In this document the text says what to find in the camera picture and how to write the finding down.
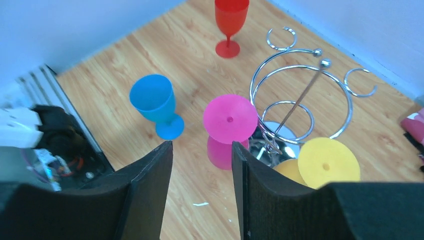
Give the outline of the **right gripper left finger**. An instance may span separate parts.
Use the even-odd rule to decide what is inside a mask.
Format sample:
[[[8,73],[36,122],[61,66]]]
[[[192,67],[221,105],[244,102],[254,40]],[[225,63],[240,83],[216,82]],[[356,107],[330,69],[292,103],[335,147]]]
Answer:
[[[0,184],[3,240],[158,240],[173,167],[165,141],[81,189]]]

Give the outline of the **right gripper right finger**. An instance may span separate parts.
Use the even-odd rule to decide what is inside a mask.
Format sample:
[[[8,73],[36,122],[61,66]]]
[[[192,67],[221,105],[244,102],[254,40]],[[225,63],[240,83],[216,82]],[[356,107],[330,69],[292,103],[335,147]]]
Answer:
[[[232,143],[232,175],[243,240],[421,240],[424,185],[332,182],[301,185]]]

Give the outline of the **blue plastic wine glass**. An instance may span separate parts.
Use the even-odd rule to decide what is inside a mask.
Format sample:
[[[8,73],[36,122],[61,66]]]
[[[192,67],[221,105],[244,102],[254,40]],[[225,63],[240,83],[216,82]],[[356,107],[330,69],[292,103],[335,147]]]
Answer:
[[[140,78],[131,87],[129,100],[144,118],[155,123],[155,131],[160,138],[174,140],[183,133],[185,123],[176,114],[176,96],[166,76],[149,74]]]

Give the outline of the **chrome wine glass rack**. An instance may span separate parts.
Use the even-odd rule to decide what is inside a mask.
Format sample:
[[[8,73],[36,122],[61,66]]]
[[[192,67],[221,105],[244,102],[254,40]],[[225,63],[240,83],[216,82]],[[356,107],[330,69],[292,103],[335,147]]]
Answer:
[[[295,48],[295,44],[298,41],[297,33],[288,26],[284,26],[283,30],[289,32],[293,36],[293,42],[286,47],[276,46],[271,42],[271,29],[266,34],[266,42],[268,46],[276,50],[276,53],[266,58],[257,67],[251,78],[249,86],[249,99],[251,104],[253,106],[256,104],[258,91],[265,83],[265,81],[279,72],[291,69],[304,69],[313,71],[314,75],[297,100],[278,100],[268,105],[263,110],[263,112],[258,113],[258,125],[254,133],[249,138],[248,150],[254,157],[256,157],[257,160],[264,163],[270,168],[273,168],[286,160],[296,159],[300,154],[301,145],[305,143],[305,138],[308,137],[314,130],[314,115],[311,110],[308,109],[301,102],[320,76],[326,76],[333,82],[335,82],[342,90],[347,101],[347,115],[345,117],[345,120],[341,127],[334,134],[330,135],[330,139],[338,138],[348,128],[352,120],[354,110],[352,98],[368,98],[374,95],[378,90],[378,86],[375,85],[369,93],[360,94],[355,92],[349,85],[350,74],[357,71],[369,73],[369,70],[363,67],[352,68],[344,75],[343,80],[340,80],[339,78],[335,77],[333,74],[327,71],[327,69],[330,68],[330,66],[332,65],[332,62],[327,58],[321,59],[318,66],[304,64],[286,65],[267,73],[261,80],[257,80],[260,71],[277,57],[294,53],[310,54],[315,58],[319,58],[322,56],[323,51],[320,48]],[[278,105],[291,105],[291,109],[282,118],[281,121],[266,121],[265,118],[268,112]],[[302,110],[304,110],[307,113],[310,121],[309,129],[301,136],[296,136],[294,132],[286,126],[286,122],[288,121],[289,117],[297,108],[301,108]]]

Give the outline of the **red plastic wine glass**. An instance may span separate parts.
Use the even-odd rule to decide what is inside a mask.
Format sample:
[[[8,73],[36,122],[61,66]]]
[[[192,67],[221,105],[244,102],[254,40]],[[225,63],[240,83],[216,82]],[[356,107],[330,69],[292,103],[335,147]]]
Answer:
[[[219,30],[226,36],[215,46],[218,56],[231,59],[239,55],[240,45],[231,39],[238,33],[247,17],[249,0],[215,0],[215,21]]]

